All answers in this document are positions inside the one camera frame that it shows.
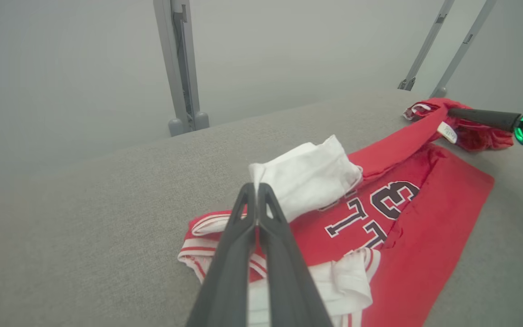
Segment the clothing tag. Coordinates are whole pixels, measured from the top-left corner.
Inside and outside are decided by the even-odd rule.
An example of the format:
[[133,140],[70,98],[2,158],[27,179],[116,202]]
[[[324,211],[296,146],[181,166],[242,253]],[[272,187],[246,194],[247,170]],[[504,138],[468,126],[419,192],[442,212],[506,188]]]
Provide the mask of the clothing tag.
[[455,133],[453,128],[451,128],[451,126],[449,126],[448,124],[445,124],[445,122],[441,122],[441,124],[439,124],[437,132],[443,135],[445,139],[447,139],[447,141],[450,141],[453,144],[457,142],[457,134]]

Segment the gray fabric surface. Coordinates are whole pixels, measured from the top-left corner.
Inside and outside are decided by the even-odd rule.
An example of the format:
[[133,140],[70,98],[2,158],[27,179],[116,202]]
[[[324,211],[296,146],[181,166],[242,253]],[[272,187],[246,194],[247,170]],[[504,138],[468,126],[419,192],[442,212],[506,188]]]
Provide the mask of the gray fabric surface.
[[[401,109],[417,100],[406,91],[364,92],[13,186],[0,194],[0,326],[184,325],[199,289],[176,259],[190,219],[230,208],[248,181],[247,164],[331,134],[357,151],[405,126]],[[498,186],[426,325],[523,325],[523,189],[509,179],[523,167],[521,149],[454,151]]]

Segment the red sleeve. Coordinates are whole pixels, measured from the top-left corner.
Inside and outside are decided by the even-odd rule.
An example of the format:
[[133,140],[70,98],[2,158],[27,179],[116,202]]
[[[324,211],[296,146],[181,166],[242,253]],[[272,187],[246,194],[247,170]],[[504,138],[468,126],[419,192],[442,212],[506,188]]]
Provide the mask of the red sleeve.
[[380,249],[364,327],[420,327],[459,260],[493,178],[448,151]]

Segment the gray table surface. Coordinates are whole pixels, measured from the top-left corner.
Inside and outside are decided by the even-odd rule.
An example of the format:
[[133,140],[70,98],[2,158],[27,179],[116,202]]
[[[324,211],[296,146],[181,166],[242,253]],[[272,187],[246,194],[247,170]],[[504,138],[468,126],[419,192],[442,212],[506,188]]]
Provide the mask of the gray table surface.
[[[229,209],[247,165],[336,134],[357,151],[419,97],[365,91],[118,151],[0,194],[0,326],[182,326],[187,222]],[[470,155],[496,188],[426,326],[523,326],[523,149]]]

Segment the white cloth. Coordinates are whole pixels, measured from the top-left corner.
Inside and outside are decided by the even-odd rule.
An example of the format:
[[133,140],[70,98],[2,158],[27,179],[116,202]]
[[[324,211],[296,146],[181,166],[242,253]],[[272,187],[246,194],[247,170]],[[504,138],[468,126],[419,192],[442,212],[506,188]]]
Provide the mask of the white cloth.
[[[272,161],[249,165],[255,189],[260,183],[269,184],[288,222],[341,198],[361,182],[362,172],[348,160],[334,135],[322,144],[304,143]],[[228,219],[211,220],[193,234],[222,232]]]
[[[369,279],[376,270],[376,267],[369,269],[367,275],[365,264],[377,266],[379,259],[378,251],[364,248],[345,255],[338,262],[309,267],[333,326],[347,327],[348,315],[352,315],[353,326],[360,326],[362,310],[372,304]],[[268,296],[267,279],[249,284],[248,321],[251,327],[270,326]]]

